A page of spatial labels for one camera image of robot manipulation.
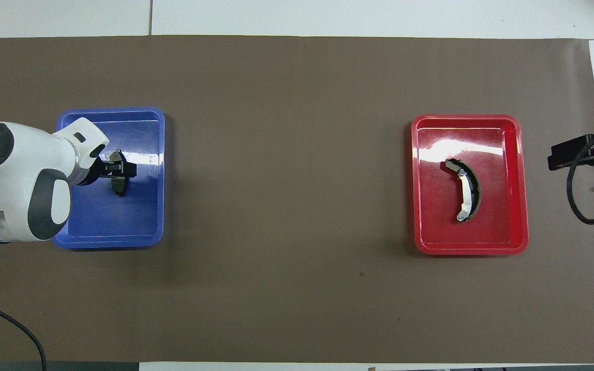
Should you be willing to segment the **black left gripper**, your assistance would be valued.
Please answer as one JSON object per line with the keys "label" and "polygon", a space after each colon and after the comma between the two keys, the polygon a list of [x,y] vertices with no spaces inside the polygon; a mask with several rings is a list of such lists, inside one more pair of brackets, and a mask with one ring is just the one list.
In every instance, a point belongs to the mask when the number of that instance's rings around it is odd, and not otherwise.
{"label": "black left gripper", "polygon": [[89,168],[85,177],[77,185],[88,186],[101,178],[109,179],[113,182],[114,179],[118,179],[121,176],[123,178],[134,178],[137,176],[137,165],[131,162],[123,162],[122,158],[115,160],[111,157],[105,161],[98,157]]}

